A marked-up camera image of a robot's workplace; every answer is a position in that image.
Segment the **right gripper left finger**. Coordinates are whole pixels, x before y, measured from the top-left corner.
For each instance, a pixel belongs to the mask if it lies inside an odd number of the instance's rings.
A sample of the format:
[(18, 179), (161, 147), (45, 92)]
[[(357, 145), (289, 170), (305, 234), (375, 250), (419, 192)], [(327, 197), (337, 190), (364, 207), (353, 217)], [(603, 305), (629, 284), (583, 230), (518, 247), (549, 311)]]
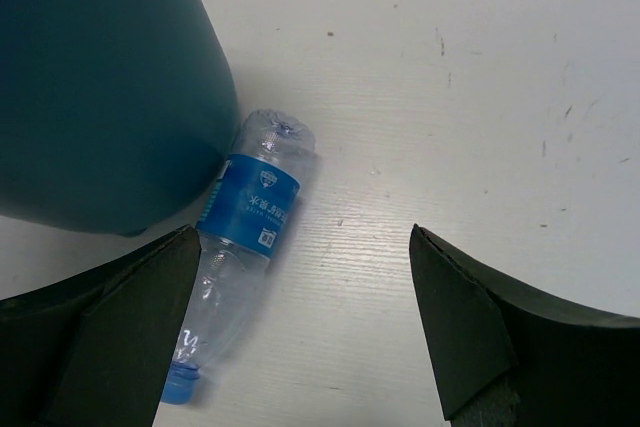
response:
[(199, 256), (184, 226), (2, 300), (2, 425), (152, 425)]

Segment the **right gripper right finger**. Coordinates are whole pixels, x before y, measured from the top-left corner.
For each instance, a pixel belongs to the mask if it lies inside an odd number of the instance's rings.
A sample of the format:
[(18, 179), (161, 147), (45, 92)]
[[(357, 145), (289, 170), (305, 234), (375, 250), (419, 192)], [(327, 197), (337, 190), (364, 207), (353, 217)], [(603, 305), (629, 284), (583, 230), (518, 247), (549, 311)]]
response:
[(433, 232), (412, 279), (443, 416), (453, 426), (635, 426), (639, 321), (491, 268)]

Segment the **blue label water bottle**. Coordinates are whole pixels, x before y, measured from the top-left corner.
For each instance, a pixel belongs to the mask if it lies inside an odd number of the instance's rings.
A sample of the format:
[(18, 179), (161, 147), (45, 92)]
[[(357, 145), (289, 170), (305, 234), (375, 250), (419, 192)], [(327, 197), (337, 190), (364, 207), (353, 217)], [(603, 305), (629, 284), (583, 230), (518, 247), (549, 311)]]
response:
[(199, 267), (162, 402), (190, 402), (241, 331), (314, 163), (315, 136), (295, 117), (263, 109), (243, 122), (195, 225)]

